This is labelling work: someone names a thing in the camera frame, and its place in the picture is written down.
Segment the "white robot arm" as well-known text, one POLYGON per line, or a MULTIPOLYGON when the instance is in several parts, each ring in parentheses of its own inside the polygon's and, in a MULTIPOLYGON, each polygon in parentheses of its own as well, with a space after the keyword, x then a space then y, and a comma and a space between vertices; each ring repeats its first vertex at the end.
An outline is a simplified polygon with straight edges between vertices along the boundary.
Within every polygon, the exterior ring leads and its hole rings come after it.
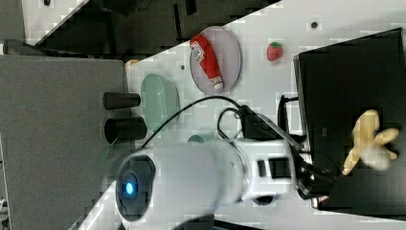
POLYGON ((262 196, 320 196, 335 179, 284 140, 142 148, 116 165, 95 206, 70 230, 175 230, 262 196))

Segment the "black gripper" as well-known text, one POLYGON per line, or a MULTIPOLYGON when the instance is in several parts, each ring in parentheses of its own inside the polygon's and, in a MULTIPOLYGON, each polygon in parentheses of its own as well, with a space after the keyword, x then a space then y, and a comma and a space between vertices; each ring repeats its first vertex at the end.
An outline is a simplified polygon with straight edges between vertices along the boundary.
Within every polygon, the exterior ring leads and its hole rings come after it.
POLYGON ((304 156, 307 152, 295 153, 296 186, 300 198, 307 200, 320 196, 329 196, 329 191, 337 181, 338 173, 334 162, 326 155, 318 155, 322 168, 307 163, 304 156))

